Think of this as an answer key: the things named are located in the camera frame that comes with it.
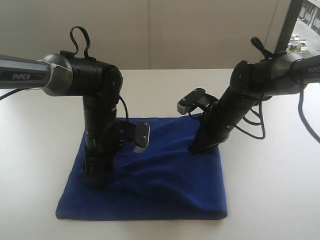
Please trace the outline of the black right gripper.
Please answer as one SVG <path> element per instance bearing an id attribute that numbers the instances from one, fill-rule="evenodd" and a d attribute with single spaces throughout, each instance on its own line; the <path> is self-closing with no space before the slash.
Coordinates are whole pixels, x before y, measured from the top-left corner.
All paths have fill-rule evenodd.
<path id="1" fill-rule="evenodd" d="M 188 147 L 192 155 L 199 154 L 225 142 L 240 121 L 239 110 L 214 109 L 201 117 L 193 143 Z"/>

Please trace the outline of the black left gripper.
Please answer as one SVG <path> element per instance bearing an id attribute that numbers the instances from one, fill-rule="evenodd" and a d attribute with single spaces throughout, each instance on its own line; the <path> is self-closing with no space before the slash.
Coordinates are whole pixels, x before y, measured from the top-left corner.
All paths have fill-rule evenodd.
<path id="1" fill-rule="evenodd" d="M 123 136 L 104 135 L 94 138 L 87 134 L 84 145 L 84 182 L 97 189 L 108 185 L 114 171 L 114 157 L 123 149 Z"/>

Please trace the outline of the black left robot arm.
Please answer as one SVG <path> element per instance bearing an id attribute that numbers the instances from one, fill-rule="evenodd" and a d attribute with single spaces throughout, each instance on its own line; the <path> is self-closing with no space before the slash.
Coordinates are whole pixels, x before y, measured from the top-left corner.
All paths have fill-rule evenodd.
<path id="1" fill-rule="evenodd" d="M 112 64 L 71 52 L 49 54 L 41 60 L 7 55 L 0 57 L 1 89 L 42 89 L 51 97 L 81 96 L 85 125 L 84 181 L 103 188 L 114 169 L 119 152 L 121 125 L 117 104 L 123 76 Z"/>

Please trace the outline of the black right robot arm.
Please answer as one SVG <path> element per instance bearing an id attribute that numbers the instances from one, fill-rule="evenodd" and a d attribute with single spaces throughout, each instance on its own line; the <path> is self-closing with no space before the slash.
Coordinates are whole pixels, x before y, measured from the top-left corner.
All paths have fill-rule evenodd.
<path id="1" fill-rule="evenodd" d="M 188 150 L 203 153 L 225 142 L 231 131 L 255 105 L 282 95 L 301 93 L 320 81 L 320 57 L 283 54 L 258 63 L 241 61 L 233 69 L 228 88 L 220 98 L 205 94 L 208 106 Z"/>

